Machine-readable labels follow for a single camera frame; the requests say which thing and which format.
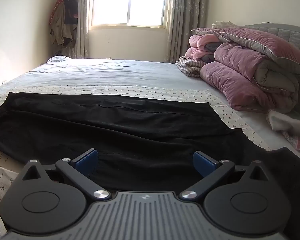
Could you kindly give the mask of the black pants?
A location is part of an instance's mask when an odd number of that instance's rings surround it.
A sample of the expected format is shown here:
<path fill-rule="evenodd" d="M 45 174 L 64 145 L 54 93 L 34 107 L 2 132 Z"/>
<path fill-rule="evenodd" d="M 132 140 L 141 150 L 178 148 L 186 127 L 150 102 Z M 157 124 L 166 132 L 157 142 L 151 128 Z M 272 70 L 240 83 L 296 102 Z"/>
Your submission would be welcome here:
<path fill-rule="evenodd" d="M 0 106 L 0 151 L 21 163 L 52 164 L 98 151 L 89 178 L 102 187 L 179 193 L 200 179 L 200 150 L 236 165 L 260 160 L 288 197 L 284 233 L 300 239 L 300 158 L 287 148 L 266 151 L 231 129 L 208 103 L 117 95 L 10 93 Z"/>

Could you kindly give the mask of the white fluffy towel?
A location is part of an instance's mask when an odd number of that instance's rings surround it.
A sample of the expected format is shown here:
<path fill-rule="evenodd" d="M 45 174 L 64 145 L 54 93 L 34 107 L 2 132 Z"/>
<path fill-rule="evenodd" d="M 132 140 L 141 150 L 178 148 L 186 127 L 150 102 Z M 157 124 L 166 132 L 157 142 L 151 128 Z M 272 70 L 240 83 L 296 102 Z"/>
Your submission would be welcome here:
<path fill-rule="evenodd" d="M 267 122 L 274 131 L 300 136 L 300 119 L 270 109 L 267 113 Z"/>

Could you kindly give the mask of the light blue bed cover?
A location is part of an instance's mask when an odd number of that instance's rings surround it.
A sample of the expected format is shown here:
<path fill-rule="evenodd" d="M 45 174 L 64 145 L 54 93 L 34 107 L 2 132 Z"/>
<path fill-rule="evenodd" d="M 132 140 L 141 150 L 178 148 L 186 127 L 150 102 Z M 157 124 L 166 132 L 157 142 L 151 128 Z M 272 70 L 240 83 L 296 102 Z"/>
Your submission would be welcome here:
<path fill-rule="evenodd" d="M 182 90 L 209 90 L 230 107 L 225 96 L 200 78 L 187 77 L 175 64 L 133 60 L 75 60 L 56 56 L 45 64 L 0 85 L 0 89 L 43 86 L 141 86 Z M 267 143 L 271 150 L 287 147 L 300 152 L 274 132 L 262 113 L 235 111 Z"/>

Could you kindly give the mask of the purple grey folded quilt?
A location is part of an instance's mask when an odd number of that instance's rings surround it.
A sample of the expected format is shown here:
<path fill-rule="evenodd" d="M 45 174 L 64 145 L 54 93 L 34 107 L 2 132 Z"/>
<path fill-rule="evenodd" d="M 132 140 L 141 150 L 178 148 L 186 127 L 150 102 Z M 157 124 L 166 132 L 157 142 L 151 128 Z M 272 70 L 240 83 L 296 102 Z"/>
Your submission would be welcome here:
<path fill-rule="evenodd" d="M 247 27 L 195 29 L 223 42 L 200 77 L 219 90 L 233 109 L 300 113 L 300 50 L 286 40 Z"/>

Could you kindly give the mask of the striped folded cloth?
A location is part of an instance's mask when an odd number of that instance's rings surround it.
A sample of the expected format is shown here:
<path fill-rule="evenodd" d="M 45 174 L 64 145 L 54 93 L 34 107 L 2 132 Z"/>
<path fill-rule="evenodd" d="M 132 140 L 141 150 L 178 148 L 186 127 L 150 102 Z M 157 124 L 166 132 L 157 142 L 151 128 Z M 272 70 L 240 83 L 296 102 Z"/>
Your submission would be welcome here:
<path fill-rule="evenodd" d="M 175 62 L 178 69 L 188 77 L 200 78 L 200 70 L 206 63 L 201 60 L 193 60 L 192 58 L 181 56 Z"/>

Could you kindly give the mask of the left grey curtain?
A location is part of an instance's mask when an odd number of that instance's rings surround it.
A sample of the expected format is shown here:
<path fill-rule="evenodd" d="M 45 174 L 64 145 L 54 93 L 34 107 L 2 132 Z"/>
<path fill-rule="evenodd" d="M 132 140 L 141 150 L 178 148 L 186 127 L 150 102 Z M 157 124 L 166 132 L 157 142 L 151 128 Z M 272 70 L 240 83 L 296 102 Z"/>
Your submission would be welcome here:
<path fill-rule="evenodd" d="M 76 0 L 78 3 L 78 21 L 75 48 L 72 49 L 71 57 L 74 59 L 86 59 L 89 56 L 88 30 L 92 7 L 91 0 Z"/>

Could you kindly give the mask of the grey curtain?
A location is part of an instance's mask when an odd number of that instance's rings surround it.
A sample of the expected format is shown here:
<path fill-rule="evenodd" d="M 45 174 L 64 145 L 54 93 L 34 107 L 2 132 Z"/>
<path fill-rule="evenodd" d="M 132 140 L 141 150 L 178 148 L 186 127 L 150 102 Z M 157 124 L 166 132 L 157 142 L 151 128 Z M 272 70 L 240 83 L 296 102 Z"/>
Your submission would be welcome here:
<path fill-rule="evenodd" d="M 91 0 L 76 0 L 78 3 L 78 21 L 75 48 L 72 49 L 71 57 L 74 59 L 86 59 L 89 56 L 88 30 L 92 7 Z"/>
<path fill-rule="evenodd" d="M 192 30 L 206 26 L 208 0 L 167 0 L 165 61 L 175 63 L 189 48 Z"/>

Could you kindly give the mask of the pink folded blanket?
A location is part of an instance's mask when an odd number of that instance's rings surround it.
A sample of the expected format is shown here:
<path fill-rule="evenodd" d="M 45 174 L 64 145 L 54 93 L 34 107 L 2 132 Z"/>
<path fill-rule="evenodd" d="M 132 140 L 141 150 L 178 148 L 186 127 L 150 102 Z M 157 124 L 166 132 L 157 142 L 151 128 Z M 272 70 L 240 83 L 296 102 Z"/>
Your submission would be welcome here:
<path fill-rule="evenodd" d="M 214 53 L 222 43 L 213 34 L 192 35 L 189 38 L 190 47 L 186 51 L 185 56 L 205 63 L 213 62 L 215 61 Z"/>

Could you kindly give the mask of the right grey curtain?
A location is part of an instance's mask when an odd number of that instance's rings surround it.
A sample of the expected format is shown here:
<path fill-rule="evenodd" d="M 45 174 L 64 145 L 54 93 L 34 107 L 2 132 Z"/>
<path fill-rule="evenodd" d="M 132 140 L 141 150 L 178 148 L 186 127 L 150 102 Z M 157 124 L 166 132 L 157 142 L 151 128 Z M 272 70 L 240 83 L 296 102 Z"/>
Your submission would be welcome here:
<path fill-rule="evenodd" d="M 167 0 L 165 61 L 175 63 L 189 48 L 192 30 L 206 26 L 208 0 Z"/>

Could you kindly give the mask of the window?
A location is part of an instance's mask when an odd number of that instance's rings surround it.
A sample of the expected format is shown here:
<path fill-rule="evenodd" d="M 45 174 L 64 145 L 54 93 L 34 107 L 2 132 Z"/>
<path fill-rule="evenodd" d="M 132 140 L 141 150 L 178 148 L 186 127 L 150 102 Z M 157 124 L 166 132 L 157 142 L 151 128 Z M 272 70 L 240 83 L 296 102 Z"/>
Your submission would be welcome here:
<path fill-rule="evenodd" d="M 163 28 L 168 0 L 91 0 L 92 26 Z"/>

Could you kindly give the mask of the hanging clothes on wall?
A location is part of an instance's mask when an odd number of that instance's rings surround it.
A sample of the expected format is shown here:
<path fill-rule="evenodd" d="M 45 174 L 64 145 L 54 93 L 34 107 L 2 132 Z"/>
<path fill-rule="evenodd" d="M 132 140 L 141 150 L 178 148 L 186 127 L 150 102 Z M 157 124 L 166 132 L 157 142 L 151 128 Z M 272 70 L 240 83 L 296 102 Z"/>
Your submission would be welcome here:
<path fill-rule="evenodd" d="M 76 0 L 57 0 L 49 19 L 50 40 L 56 53 L 73 48 L 78 23 Z"/>

